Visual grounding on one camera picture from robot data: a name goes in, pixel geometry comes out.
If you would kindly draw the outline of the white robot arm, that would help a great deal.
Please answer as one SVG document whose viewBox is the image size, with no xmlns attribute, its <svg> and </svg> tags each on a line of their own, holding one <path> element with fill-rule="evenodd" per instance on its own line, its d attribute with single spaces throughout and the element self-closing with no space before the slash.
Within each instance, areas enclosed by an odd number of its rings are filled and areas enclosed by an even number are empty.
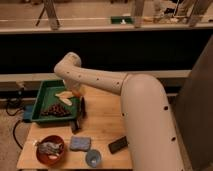
<svg viewBox="0 0 213 171">
<path fill-rule="evenodd" d="M 70 90 L 82 83 L 120 96 L 134 171 L 184 171 L 170 105 L 157 78 L 86 69 L 73 52 L 55 65 L 54 73 Z"/>
</svg>

